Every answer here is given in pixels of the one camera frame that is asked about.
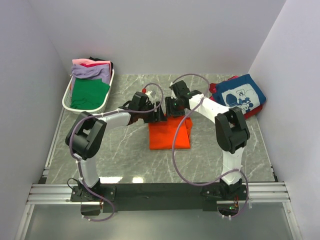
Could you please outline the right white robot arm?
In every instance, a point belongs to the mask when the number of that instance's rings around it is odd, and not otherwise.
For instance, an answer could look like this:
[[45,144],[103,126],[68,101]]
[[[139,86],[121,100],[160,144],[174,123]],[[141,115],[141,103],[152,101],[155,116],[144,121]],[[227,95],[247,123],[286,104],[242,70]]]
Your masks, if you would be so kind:
[[250,132],[239,107],[229,108],[212,101],[198,90],[189,90],[180,80],[170,84],[171,97],[166,98],[168,110],[197,112],[214,123],[216,140],[222,149],[223,167],[213,193],[219,199],[230,200],[244,189],[242,185],[242,156]]

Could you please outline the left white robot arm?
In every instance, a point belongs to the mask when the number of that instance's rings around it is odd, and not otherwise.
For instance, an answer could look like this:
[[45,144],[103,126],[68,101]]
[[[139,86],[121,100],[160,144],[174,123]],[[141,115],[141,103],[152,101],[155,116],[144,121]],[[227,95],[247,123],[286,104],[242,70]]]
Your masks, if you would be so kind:
[[107,130],[129,126],[139,119],[145,123],[166,120],[161,107],[164,96],[153,102],[152,93],[137,91],[131,100],[113,111],[100,114],[83,111],[79,114],[65,138],[79,173],[77,190],[73,190],[75,195],[82,196],[87,201],[106,197],[94,156],[98,153]]

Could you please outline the aluminium rail frame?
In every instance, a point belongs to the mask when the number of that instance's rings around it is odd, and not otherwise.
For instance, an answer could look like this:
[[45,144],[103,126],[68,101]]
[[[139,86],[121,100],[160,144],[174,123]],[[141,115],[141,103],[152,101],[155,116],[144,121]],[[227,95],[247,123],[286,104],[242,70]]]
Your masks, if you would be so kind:
[[[77,177],[76,165],[65,145],[65,136],[76,116],[64,112],[46,163],[43,184],[31,187],[28,203],[68,203],[68,177]],[[150,150],[148,126],[142,121],[108,130],[96,155],[97,171],[103,183],[208,182],[221,174],[223,154],[215,137],[214,124],[198,113],[192,116],[189,150]],[[243,152],[242,170],[250,183],[270,187],[268,199],[275,200],[283,183],[277,179],[255,116],[247,120],[250,139]]]

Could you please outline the orange t shirt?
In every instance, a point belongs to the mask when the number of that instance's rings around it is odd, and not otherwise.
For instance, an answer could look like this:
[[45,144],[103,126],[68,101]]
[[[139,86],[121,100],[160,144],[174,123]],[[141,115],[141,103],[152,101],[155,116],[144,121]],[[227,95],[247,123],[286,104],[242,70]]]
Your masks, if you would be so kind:
[[[149,149],[169,150],[172,148],[174,136],[179,123],[183,119],[180,117],[168,117],[167,121],[149,123]],[[193,127],[192,120],[188,117],[181,125],[174,144],[175,149],[190,149],[190,135]]]

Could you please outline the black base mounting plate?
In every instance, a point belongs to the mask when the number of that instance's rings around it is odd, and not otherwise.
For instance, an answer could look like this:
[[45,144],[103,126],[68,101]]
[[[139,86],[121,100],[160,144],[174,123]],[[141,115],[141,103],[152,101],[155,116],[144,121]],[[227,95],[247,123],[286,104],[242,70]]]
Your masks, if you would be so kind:
[[203,210],[218,211],[219,201],[237,204],[247,198],[240,182],[228,186],[215,182],[207,186],[188,183],[115,183],[97,184],[88,192],[80,183],[73,186],[73,203],[99,203],[103,213],[112,211]]

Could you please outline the green shirt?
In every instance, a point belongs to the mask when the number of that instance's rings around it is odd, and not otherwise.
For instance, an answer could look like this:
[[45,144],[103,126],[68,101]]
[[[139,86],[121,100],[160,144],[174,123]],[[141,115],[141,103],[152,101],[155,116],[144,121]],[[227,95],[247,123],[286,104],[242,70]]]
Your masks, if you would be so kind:
[[102,79],[76,78],[71,95],[70,108],[77,110],[94,110],[99,108],[110,90],[110,85]]

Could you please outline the lavender shirt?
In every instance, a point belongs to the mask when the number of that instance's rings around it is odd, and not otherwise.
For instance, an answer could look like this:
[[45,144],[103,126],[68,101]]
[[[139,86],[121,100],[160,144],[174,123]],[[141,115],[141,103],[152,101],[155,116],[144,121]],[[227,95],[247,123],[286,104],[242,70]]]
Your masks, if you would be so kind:
[[111,81],[111,71],[109,64],[96,65],[86,67],[79,64],[74,64],[71,67],[71,74],[78,79],[85,80],[101,80],[105,84]]

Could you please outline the magenta shirt in basket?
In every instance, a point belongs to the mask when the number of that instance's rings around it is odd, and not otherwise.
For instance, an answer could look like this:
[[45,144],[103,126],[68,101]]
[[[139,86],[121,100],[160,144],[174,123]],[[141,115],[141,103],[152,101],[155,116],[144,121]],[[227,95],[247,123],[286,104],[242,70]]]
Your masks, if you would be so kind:
[[80,65],[83,67],[86,67],[86,68],[91,68],[91,67],[95,67],[95,66],[100,66],[101,63],[91,63],[91,64],[81,63]]

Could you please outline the black garment in basket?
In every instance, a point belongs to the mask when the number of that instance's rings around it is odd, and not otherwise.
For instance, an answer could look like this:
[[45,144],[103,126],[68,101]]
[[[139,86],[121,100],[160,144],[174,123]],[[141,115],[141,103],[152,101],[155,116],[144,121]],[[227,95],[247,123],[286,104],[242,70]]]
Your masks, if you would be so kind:
[[89,57],[89,60],[91,60],[90,65],[93,65],[93,66],[109,64],[111,69],[114,68],[114,63],[112,61],[109,61],[109,60],[104,60],[104,59],[100,59],[100,58],[94,58],[92,56]]

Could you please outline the white perforated basket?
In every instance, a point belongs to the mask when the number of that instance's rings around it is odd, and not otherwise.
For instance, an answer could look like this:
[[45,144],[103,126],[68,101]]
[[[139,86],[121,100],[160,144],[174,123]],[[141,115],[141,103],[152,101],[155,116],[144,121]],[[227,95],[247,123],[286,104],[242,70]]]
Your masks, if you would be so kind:
[[72,102],[71,83],[72,83],[72,79],[73,79],[73,77],[71,76],[69,83],[67,85],[67,88],[64,92],[63,98],[62,98],[63,108],[67,111],[74,113],[74,114],[79,114],[83,111],[87,111],[90,114],[102,114],[106,109],[108,99],[111,95],[111,89],[112,89],[112,85],[113,85],[113,81],[114,81],[114,76],[115,76],[115,69],[112,69],[110,84],[109,84],[110,87],[109,87],[107,94],[105,95],[103,103],[99,107],[97,107],[95,109],[89,109],[89,110],[71,108],[71,102]]

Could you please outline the light pink shirt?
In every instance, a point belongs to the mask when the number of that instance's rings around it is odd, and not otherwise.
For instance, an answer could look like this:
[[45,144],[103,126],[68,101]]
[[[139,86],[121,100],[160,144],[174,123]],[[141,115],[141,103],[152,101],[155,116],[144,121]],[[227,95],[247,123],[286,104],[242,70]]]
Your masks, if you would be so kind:
[[72,63],[76,64],[76,65],[81,65],[81,64],[86,64],[86,65],[90,65],[90,64],[111,64],[111,61],[104,61],[104,60],[94,61],[94,60],[87,59],[87,58],[78,58],[78,59],[73,59]]

